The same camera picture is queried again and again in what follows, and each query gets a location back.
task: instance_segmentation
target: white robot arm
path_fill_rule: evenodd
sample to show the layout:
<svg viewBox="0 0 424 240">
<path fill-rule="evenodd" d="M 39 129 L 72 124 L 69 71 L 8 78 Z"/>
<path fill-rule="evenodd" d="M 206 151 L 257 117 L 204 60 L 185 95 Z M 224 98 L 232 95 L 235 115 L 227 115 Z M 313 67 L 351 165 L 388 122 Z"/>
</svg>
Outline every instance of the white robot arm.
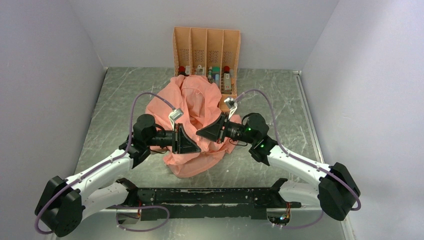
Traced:
<svg viewBox="0 0 424 240">
<path fill-rule="evenodd" d="M 142 163 L 151 153 L 150 146 L 171 146 L 175 154 L 200 152 L 196 143 L 187 137 L 181 124 L 175 124 L 174 130 L 157 130 L 154 117 L 143 114 L 133 126 L 130 142 L 127 139 L 119 149 L 83 172 L 66 179 L 58 176 L 50 179 L 35 209 L 35 215 L 58 237 L 66 236 L 82 220 L 100 210 L 116 205 L 136 207 L 140 200 L 147 205 L 162 207 L 173 202 L 171 207 L 174 208 L 178 207 L 178 204 L 216 205 L 217 202 L 242 203 L 241 207 L 252 206 L 255 209 L 285 208 L 286 204 L 293 207 L 311 205 L 320 206 L 333 219 L 344 220 L 360 195 L 346 167 L 340 163 L 330 166 L 290 152 L 267 135 L 269 127 L 260 114 L 251 113 L 246 117 L 245 124 L 238 124 L 231 122 L 227 113 L 222 113 L 214 123 L 200 129 L 196 134 L 218 143 L 225 138 L 249 143 L 249 153 L 257 162 L 294 173 L 306 183 L 280 178 L 271 188 L 258 188 L 255 192 L 250 191 L 250 188 L 208 188 L 206 192 L 201 188 L 144 189 L 152 197 L 142 199 L 139 195 L 142 189 L 127 179 L 116 179 Z M 226 194 L 230 196 L 226 199 L 234 202 L 218 199 Z M 185 210 L 187 209 L 171 211 L 172 217 L 178 218 L 182 212 L 189 212 Z M 247 216 L 252 218 L 263 217 L 262 213 L 256 210 L 248 214 Z M 193 218 L 199 217 L 201 216 L 198 216 L 198 212 L 194 211 Z"/>
</svg>

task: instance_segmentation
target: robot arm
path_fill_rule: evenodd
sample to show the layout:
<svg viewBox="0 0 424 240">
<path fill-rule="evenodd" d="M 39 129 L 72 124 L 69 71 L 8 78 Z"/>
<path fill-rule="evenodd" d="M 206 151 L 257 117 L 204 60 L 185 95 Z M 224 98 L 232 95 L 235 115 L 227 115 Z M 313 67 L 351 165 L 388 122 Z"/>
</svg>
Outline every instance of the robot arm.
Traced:
<svg viewBox="0 0 424 240">
<path fill-rule="evenodd" d="M 244 117 L 247 118 L 245 124 L 238 124 L 229 120 L 234 111 L 231 109 L 230 114 L 222 113 L 214 123 L 200 129 L 196 134 L 218 143 L 223 142 L 225 138 L 249 143 L 251 144 L 249 153 L 257 162 L 285 169 L 307 183 L 280 178 L 270 189 L 255 191 L 255 195 L 252 192 L 249 193 L 247 189 L 247 193 L 243 193 L 240 199 L 234 199 L 234 195 L 232 195 L 234 193 L 230 190 L 231 197 L 229 199 L 234 199 L 235 204 L 242 201 L 244 204 L 252 204 L 254 208 L 281 208 L 286 203 L 291 203 L 292 206 L 298 208 L 300 203 L 320 206 L 333 219 L 339 221 L 345 219 L 356 202 L 355 196 L 326 173 L 327 171 L 341 179 L 358 197 L 360 191 L 344 165 L 336 163 L 330 166 L 305 158 L 288 149 L 282 150 L 278 143 L 267 135 L 269 127 L 260 114 L 250 113 Z M 170 119 L 172 114 L 178 117 L 182 115 L 182 112 L 173 111 Z M 82 220 L 102 209 L 115 205 L 137 206 L 140 199 L 139 189 L 125 178 L 116 182 L 115 180 L 119 175 L 142 163 L 151 154 L 150 146 L 171 147 L 174 154 L 201 151 L 196 143 L 186 135 L 183 126 L 175 124 L 176 117 L 174 116 L 174 121 L 171 121 L 174 129 L 164 130 L 155 124 L 153 116 L 149 114 L 139 116 L 133 126 L 133 134 L 129 136 L 131 141 L 128 138 L 111 155 L 83 172 L 69 176 L 67 179 L 59 176 L 50 179 L 35 209 L 35 215 L 40 216 L 40 219 L 58 237 L 63 237 L 72 232 Z M 152 189 L 147 189 L 147 191 L 152 191 L 153 194 L 156 192 Z M 172 196 L 175 194 L 172 189 L 171 192 L 166 189 L 161 191 Z M 222 197 L 226 194 L 223 189 L 217 189 L 217 191 Z M 199 195 L 187 190 L 180 191 L 179 194 L 182 194 L 178 196 L 184 201 L 194 199 L 196 202 L 203 195 L 207 197 L 207 194 Z M 247 195 L 251 195 L 252 200 L 249 200 Z M 168 195 L 162 194 L 153 197 L 150 204 L 154 205 L 154 201 L 159 201 L 156 204 L 160 205 L 161 201 L 158 198 L 166 199 L 166 196 Z M 216 201 L 219 199 L 215 198 L 212 201 L 213 204 Z"/>
<path fill-rule="evenodd" d="M 234 112 L 233 106 L 229 106 L 230 114 L 222 113 L 215 122 L 198 130 L 196 134 L 217 143 L 227 137 L 251 144 L 249 153 L 257 162 L 285 169 L 308 183 L 286 181 L 278 191 L 284 201 L 320 206 L 333 219 L 344 220 L 361 194 L 347 168 L 338 162 L 330 166 L 288 149 L 283 150 L 277 141 L 267 135 L 269 126 L 259 113 L 246 115 L 243 118 L 247 118 L 245 124 L 231 122 L 229 119 Z M 343 181 L 356 196 L 331 175 Z"/>
<path fill-rule="evenodd" d="M 55 176 L 47 182 L 35 215 L 38 215 L 59 191 L 76 182 L 54 199 L 40 218 L 58 237 L 66 236 L 82 220 L 102 209 L 115 205 L 135 206 L 138 201 L 138 188 L 125 178 L 116 182 L 115 180 L 119 175 L 142 163 L 151 153 L 150 146 L 172 147 L 175 154 L 201 151 L 196 143 L 187 137 L 182 124 L 175 124 L 174 130 L 165 131 L 155 124 L 155 118 L 149 114 L 138 117 L 133 131 L 131 146 L 121 158 L 112 161 L 125 152 L 128 139 L 119 149 L 92 167 L 66 179 Z"/>
</svg>

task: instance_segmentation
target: cable connector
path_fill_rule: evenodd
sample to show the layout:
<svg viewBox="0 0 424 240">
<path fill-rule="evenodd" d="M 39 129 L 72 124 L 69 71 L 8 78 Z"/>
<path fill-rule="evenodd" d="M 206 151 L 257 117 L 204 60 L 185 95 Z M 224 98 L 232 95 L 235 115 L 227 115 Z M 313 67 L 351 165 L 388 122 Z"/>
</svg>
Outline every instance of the cable connector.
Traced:
<svg viewBox="0 0 424 240">
<path fill-rule="evenodd" d="M 179 119 L 182 115 L 184 114 L 184 112 L 181 110 L 181 108 L 178 109 L 174 109 L 172 112 L 170 112 L 168 118 L 169 121 L 171 123 L 171 128 L 174 128 L 175 122 L 177 121 L 177 119 Z"/>
</svg>

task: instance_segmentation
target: white bracket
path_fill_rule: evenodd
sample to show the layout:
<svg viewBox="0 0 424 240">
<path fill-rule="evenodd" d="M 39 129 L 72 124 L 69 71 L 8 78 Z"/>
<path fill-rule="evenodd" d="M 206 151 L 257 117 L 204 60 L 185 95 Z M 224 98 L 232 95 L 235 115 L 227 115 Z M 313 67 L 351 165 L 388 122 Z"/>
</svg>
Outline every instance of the white bracket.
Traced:
<svg viewBox="0 0 424 240">
<path fill-rule="evenodd" d="M 226 106 L 229 108 L 229 115 L 228 115 L 228 119 L 231 119 L 231 117 L 233 116 L 233 114 L 236 112 L 237 110 L 237 102 L 234 98 L 232 97 L 227 97 L 224 100 L 224 103 L 226 104 Z"/>
</svg>

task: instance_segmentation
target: cable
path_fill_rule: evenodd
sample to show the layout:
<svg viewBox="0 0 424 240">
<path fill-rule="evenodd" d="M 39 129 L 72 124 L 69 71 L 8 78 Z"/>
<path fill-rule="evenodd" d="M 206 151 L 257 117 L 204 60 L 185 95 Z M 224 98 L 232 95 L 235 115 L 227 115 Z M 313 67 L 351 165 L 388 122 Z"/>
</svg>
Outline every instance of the cable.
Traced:
<svg viewBox="0 0 424 240">
<path fill-rule="evenodd" d="M 154 153 L 157 153 L 157 154 L 166 154 L 169 151 L 168 147 L 161 148 L 161 149 L 165 149 L 166 151 L 156 151 L 156 150 L 152 150 L 152 149 L 150 149 L 150 151 L 151 152 L 154 152 Z"/>
<path fill-rule="evenodd" d="M 277 120 L 276 120 L 276 116 L 275 116 L 275 114 L 274 114 L 274 109 L 273 109 L 273 106 L 272 106 L 272 104 L 271 104 L 271 102 L 270 102 L 270 99 L 267 97 L 267 95 L 263 92 L 263 91 L 261 91 L 261 90 L 259 90 L 259 89 L 250 89 L 250 90 L 247 90 L 247 91 L 244 91 L 244 92 L 242 92 L 238 97 L 236 97 L 235 98 L 235 101 L 236 102 L 239 102 L 241 99 L 243 99 L 243 97 L 245 96 L 245 94 L 247 94 L 247 93 L 249 93 L 249 92 L 258 92 L 258 93 L 260 93 L 264 98 L 265 98 L 265 100 L 266 100 L 266 102 L 268 103 L 268 105 L 269 105 L 269 109 L 271 110 L 271 115 L 272 115 L 272 123 L 273 123 L 273 125 L 274 125 L 274 131 L 275 131 L 275 138 L 276 138 L 276 140 L 277 140 L 277 143 L 278 143 L 278 146 L 281 148 L 281 150 L 285 153 L 285 154 L 287 154 L 289 157 L 292 157 L 293 159 L 295 159 L 295 160 L 298 160 L 298 161 L 300 161 L 301 163 L 304 163 L 304 164 L 306 164 L 306 165 L 308 165 L 308 166 L 311 166 L 311 167 L 313 167 L 314 169 L 317 169 L 317 170 L 319 170 L 319 171 L 323 171 L 324 173 L 326 173 L 327 175 L 329 175 L 330 177 L 332 177 L 333 179 L 335 179 L 337 182 L 339 182 L 341 185 L 343 185 L 343 187 L 345 187 L 349 192 L 350 192 L 350 194 L 352 194 L 353 195 L 353 197 L 355 198 L 355 200 L 356 200 L 356 202 L 357 202 L 357 207 L 354 207 L 354 208 L 351 208 L 350 210 L 351 211 L 358 211 L 359 209 L 361 209 L 361 201 L 359 200 L 359 196 L 357 195 L 357 193 L 350 187 L 350 186 L 348 186 L 343 180 L 341 180 L 339 177 L 337 177 L 336 175 L 334 175 L 333 173 L 331 173 L 331 172 L 329 172 L 328 170 L 326 170 L 326 169 L 324 169 L 324 168 L 322 168 L 322 167 L 319 167 L 319 166 L 317 166 L 317 165 L 315 165 L 315 164 L 313 164 L 313 163 L 310 163 L 310 162 L 308 162 L 308 161 L 306 161 L 306 160 L 304 160 L 304 159 L 302 159 L 302 158 L 300 158 L 300 157 L 297 157 L 297 156 L 295 156 L 295 155 L 293 155 L 293 154 L 291 154 L 291 153 L 289 153 L 289 149 L 286 149 L 284 146 L 283 146 L 283 144 L 281 143 L 281 140 L 280 140 L 280 137 L 279 137 L 279 134 L 278 134 L 278 131 L 277 131 Z M 299 228 L 307 228 L 307 227 L 309 227 L 309 226 L 311 226 L 311 224 L 307 224 L 307 225 L 304 225 L 304 226 L 299 226 L 299 227 L 296 227 L 296 228 L 292 228 L 292 229 L 299 229 Z"/>
<path fill-rule="evenodd" d="M 324 211 L 321 211 L 321 215 L 319 215 L 319 217 L 315 221 L 308 223 L 308 224 L 305 224 L 305 225 L 302 225 L 302 226 L 282 226 L 282 225 L 279 225 L 279 224 L 276 224 L 276 225 L 281 226 L 283 229 L 289 229 L 289 230 L 304 229 L 304 228 L 310 227 L 310 226 L 318 223 L 323 218 L 323 216 L 324 216 Z"/>
<path fill-rule="evenodd" d="M 248 145 L 248 143 L 247 142 L 245 142 L 245 144 L 235 144 L 235 143 L 233 143 L 232 141 L 231 141 L 231 139 L 228 141 L 230 144 L 232 144 L 232 145 L 234 145 L 234 146 L 242 146 L 242 147 L 246 147 L 247 145 Z"/>
<path fill-rule="evenodd" d="M 145 92 L 142 92 L 142 93 L 140 93 L 140 94 L 138 94 L 135 98 L 134 98 L 134 100 L 132 101 L 132 105 L 131 105 L 131 111 L 130 111 L 130 114 L 129 114 L 129 136 L 132 136 L 133 135 L 133 115 L 134 115 L 134 108 L 135 108 L 135 106 L 136 106 L 136 102 L 137 102 L 137 100 L 139 99 L 139 97 L 141 97 L 141 96 L 143 96 L 143 95 L 146 95 L 146 94 L 149 94 L 149 95 L 152 95 L 152 96 L 155 96 L 155 97 L 157 97 L 158 99 L 160 99 L 160 100 L 162 100 L 164 103 L 166 103 L 172 110 L 175 110 L 176 108 L 169 102 L 169 101 L 167 101 L 166 99 L 164 99 L 163 97 L 161 97 L 161 96 L 159 96 L 159 95 L 157 95 L 157 94 L 155 94 L 155 93 L 153 93 L 153 92 L 147 92 L 147 91 L 145 91 Z M 91 169 L 91 170 L 89 170 L 88 172 L 86 172 L 86 173 L 84 173 L 79 179 L 75 179 L 74 181 L 72 181 L 71 183 L 69 183 L 68 185 L 66 185 L 64 188 L 62 188 L 60 191 L 58 191 L 52 198 L 50 198 L 50 200 L 41 208 L 41 210 L 40 210 L 40 212 L 37 214 L 37 217 L 35 218 L 35 224 L 34 224 L 34 227 L 35 227 L 35 230 L 37 231 L 37 233 L 39 233 L 39 234 L 43 234 L 43 235 L 48 235 L 48 234 L 51 234 L 51 233 L 53 233 L 53 231 L 51 230 L 51 231 L 43 231 L 43 230 L 41 230 L 40 229 L 40 227 L 39 227 L 39 222 L 40 222 L 40 219 L 41 219 L 41 216 L 44 214 L 44 212 L 47 210 L 47 208 L 62 194 L 62 193 L 64 193 L 67 189 L 69 189 L 70 187 L 72 187 L 73 185 L 75 185 L 76 183 L 80 183 L 83 179 L 85 179 L 86 177 L 88 177 L 88 176 L 90 176 L 93 172 L 95 172 L 95 171 L 97 171 L 98 169 L 100 169 L 100 168 L 102 168 L 103 166 L 105 166 L 106 164 L 110 164 L 110 163 L 113 163 L 114 161 L 116 161 L 116 160 L 118 160 L 118 159 L 120 159 L 120 158 L 122 158 L 123 156 L 125 156 L 127 153 L 128 153 L 128 150 L 130 149 L 130 146 L 131 146 L 131 140 L 132 140 L 132 137 L 128 137 L 128 144 L 126 145 L 126 148 L 125 148 L 125 151 L 121 154 L 121 155 L 119 155 L 119 156 L 116 156 L 116 157 L 114 157 L 114 158 L 112 158 L 110 161 L 104 161 L 104 162 L 102 162 L 101 164 L 99 164 L 98 166 L 96 166 L 96 167 L 93 167 L 93 169 Z M 158 208 L 164 208 L 164 207 L 162 207 L 162 206 L 149 206 L 150 208 L 153 208 L 153 207 L 158 207 Z"/>
<path fill-rule="evenodd" d="M 143 210 L 143 209 L 163 209 L 163 210 L 166 211 L 166 219 L 165 219 L 165 221 L 163 221 L 161 224 L 159 224 L 159 225 L 157 225 L 155 227 L 152 227 L 152 228 L 149 228 L 149 229 L 141 229 L 141 230 L 126 228 L 126 227 L 121 226 L 119 224 L 119 221 L 118 221 L 118 215 L 116 215 L 116 218 L 115 218 L 116 219 L 116 226 L 118 228 L 122 229 L 122 230 L 129 231 L 129 232 L 144 233 L 144 232 L 153 231 L 153 230 L 156 230 L 156 229 L 162 227 L 163 225 L 165 225 L 168 222 L 168 220 L 170 219 L 170 211 L 168 210 L 168 208 L 166 208 L 164 206 L 155 205 L 155 206 L 140 206 L 139 207 L 139 206 L 120 206 L 120 205 L 115 205 L 114 207 L 117 208 L 117 209 L 140 209 L 140 210 Z"/>
</svg>

